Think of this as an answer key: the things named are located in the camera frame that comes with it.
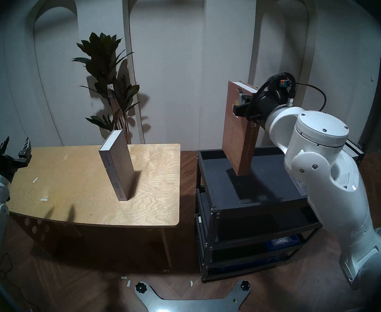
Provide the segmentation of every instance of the black knob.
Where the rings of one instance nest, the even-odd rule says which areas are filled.
[[[250,283],[248,281],[242,281],[241,288],[243,291],[248,291],[250,289]]]
[[[147,291],[146,284],[141,283],[141,282],[138,282],[138,283],[136,284],[136,291],[139,292],[139,293],[144,294],[144,292]]]

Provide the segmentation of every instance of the metal base plate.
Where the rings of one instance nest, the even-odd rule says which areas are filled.
[[[161,299],[146,282],[138,282],[134,288],[134,292],[149,312],[238,312],[250,291],[250,283],[246,280],[238,281],[230,294],[223,299]]]

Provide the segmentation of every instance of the gray book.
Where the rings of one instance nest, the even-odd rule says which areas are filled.
[[[128,200],[134,169],[123,131],[112,131],[99,149],[99,155],[118,200]]]

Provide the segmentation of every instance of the dark green leaves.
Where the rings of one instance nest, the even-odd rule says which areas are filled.
[[[78,58],[73,58],[72,61],[77,61],[77,62],[82,62],[83,64],[87,64],[88,62],[91,62],[91,59],[78,57]]]
[[[109,114],[107,115],[107,117],[105,117],[105,115],[103,114],[102,119],[99,118],[98,116],[95,116],[95,115],[92,115],[91,118],[85,117],[85,119],[87,121],[91,122],[92,124],[95,124],[95,125],[101,127],[102,129],[112,131],[114,129],[115,122],[117,121],[119,112],[120,112],[120,109],[115,112],[114,118],[112,120],[110,119]]]
[[[137,94],[140,89],[139,85],[127,85],[126,78],[121,76],[117,79],[117,65],[123,61],[129,54],[121,57],[125,50],[123,50],[117,56],[115,51],[118,48],[121,39],[117,39],[117,36],[109,36],[101,33],[99,36],[92,32],[89,36],[89,41],[82,40],[82,43],[77,43],[78,47],[86,53],[90,58],[77,57],[72,61],[80,62],[85,65],[88,73],[90,73],[95,79],[96,83],[94,88],[81,86],[88,88],[89,90],[100,94],[111,106],[113,112],[113,119],[111,120],[108,115],[103,115],[102,118],[92,115],[90,118],[86,118],[89,122],[109,131],[112,131],[114,127],[124,127],[127,118],[127,112],[132,109],[138,103],[133,102],[133,96]],[[113,84],[113,93],[108,94],[107,85]]]

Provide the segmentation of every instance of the wooden floor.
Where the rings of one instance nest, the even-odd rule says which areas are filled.
[[[381,154],[366,155],[360,171],[374,226],[381,226]],[[350,290],[341,273],[337,240],[324,230],[288,265],[203,284],[193,241],[195,181],[196,153],[182,152],[180,223],[166,231],[172,269],[158,230],[79,227],[83,238],[63,241],[51,258],[10,219],[2,248],[13,263],[10,281],[42,312],[147,311],[134,293],[141,280],[164,299],[210,299],[224,297],[239,279],[247,279],[252,290],[241,312],[343,311],[363,304],[361,292]],[[1,267],[7,269],[8,262]],[[131,280],[130,287],[121,276]],[[21,306],[31,307],[18,290],[4,285]]]

